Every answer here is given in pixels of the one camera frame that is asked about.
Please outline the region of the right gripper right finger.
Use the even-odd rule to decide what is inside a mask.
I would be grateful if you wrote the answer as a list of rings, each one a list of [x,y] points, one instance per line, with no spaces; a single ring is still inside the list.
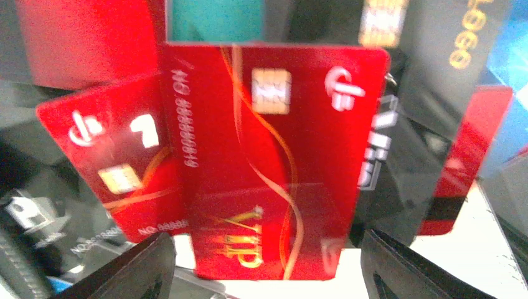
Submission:
[[[365,231],[361,269],[369,298],[492,298],[377,229]]]

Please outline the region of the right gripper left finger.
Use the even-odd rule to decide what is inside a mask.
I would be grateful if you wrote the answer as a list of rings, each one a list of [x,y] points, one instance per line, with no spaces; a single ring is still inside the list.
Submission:
[[[175,258],[171,236],[158,232],[54,298],[169,298]]]

